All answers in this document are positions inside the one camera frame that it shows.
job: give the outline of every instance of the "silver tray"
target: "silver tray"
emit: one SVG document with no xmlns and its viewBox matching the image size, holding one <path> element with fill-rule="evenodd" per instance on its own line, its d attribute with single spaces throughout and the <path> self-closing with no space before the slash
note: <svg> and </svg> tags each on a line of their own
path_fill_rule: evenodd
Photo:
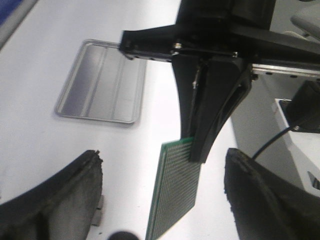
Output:
<svg viewBox="0 0 320 240">
<path fill-rule="evenodd" d="M 146 61 L 129 60 L 118 44 L 82 44 L 56 106 L 62 117 L 132 124 L 140 116 Z"/>
</svg>

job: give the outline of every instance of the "white table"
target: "white table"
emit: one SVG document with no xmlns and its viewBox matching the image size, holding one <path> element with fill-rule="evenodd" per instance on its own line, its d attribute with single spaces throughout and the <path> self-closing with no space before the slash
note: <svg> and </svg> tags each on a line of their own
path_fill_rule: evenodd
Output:
<svg viewBox="0 0 320 240">
<path fill-rule="evenodd" d="M 127 230 L 144 239 L 161 143 L 180 138 L 169 63 L 148 62 L 142 113 L 133 125 L 59 117 L 54 108 L 85 39 L 119 42 L 122 30 L 175 22 L 179 0 L 40 0 L 0 51 L 0 204 L 37 186 L 85 150 L 104 160 L 100 227 L 88 240 Z M 195 207 L 162 240 L 236 240 L 224 194 L 235 147 L 231 123 L 203 165 Z"/>
</svg>

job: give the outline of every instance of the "green perforated circuit board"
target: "green perforated circuit board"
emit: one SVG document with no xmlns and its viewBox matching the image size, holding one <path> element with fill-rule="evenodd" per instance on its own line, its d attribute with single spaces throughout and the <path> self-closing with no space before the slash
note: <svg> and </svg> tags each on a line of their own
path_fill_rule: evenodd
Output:
<svg viewBox="0 0 320 240">
<path fill-rule="evenodd" d="M 190 162 L 193 137 L 164 143 L 154 184 L 146 240 L 155 240 L 196 201 L 201 163 Z"/>
</svg>

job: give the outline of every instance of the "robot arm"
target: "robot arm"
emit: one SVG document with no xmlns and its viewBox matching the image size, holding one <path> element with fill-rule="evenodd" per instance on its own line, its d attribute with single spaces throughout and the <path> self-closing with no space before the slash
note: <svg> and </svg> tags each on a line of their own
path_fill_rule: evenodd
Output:
<svg viewBox="0 0 320 240">
<path fill-rule="evenodd" d="M 172 63 L 181 137 L 205 163 L 220 129 L 261 74 L 320 78 L 320 45 L 269 31 L 275 0 L 182 0 L 175 25 L 125 31 L 130 59 Z"/>
</svg>

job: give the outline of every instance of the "blue surface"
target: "blue surface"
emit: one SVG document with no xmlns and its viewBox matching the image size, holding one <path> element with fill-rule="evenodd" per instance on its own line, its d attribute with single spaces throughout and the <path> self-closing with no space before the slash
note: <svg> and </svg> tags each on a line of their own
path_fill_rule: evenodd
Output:
<svg viewBox="0 0 320 240">
<path fill-rule="evenodd" d="M 23 0 L 0 0 L 0 25 L 10 16 Z"/>
</svg>

